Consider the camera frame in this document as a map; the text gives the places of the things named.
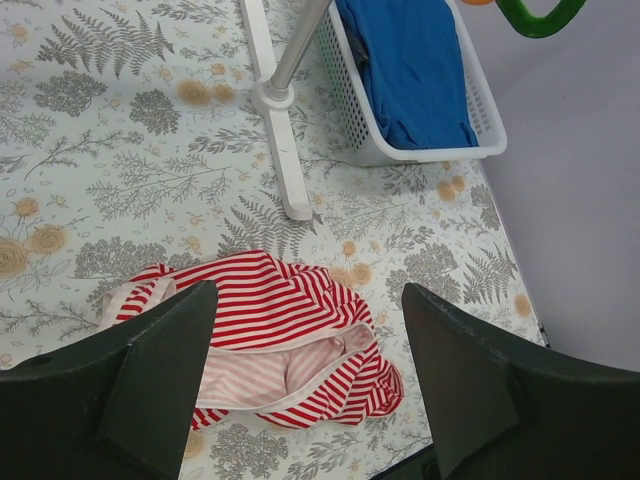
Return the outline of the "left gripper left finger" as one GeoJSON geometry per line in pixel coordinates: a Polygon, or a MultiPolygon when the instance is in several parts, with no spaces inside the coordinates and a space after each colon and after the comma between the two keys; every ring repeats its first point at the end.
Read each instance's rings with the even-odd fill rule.
{"type": "Polygon", "coordinates": [[[178,478],[217,302],[202,281],[2,371],[2,478],[178,478]]]}

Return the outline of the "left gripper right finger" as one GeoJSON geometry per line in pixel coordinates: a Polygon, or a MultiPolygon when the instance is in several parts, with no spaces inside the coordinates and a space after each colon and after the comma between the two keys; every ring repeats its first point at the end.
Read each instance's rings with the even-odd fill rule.
{"type": "Polygon", "coordinates": [[[639,375],[476,318],[416,283],[402,293],[443,479],[635,479],[639,375]]]}

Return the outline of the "red white striped tank top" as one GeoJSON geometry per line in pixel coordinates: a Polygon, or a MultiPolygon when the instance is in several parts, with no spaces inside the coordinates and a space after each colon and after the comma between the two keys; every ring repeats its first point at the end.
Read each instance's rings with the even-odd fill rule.
{"type": "Polygon", "coordinates": [[[193,429],[231,412],[291,429],[356,425],[400,405],[402,378],[381,355],[366,301],[324,267],[262,250],[184,269],[153,264],[104,295],[100,328],[205,281],[218,302],[193,429]]]}

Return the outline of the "orange hanger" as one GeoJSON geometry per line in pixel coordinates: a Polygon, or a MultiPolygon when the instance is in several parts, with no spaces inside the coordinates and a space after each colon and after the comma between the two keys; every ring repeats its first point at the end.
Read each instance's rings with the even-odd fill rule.
{"type": "Polygon", "coordinates": [[[495,0],[460,0],[460,2],[471,6],[484,6],[494,3],[495,0]]]}

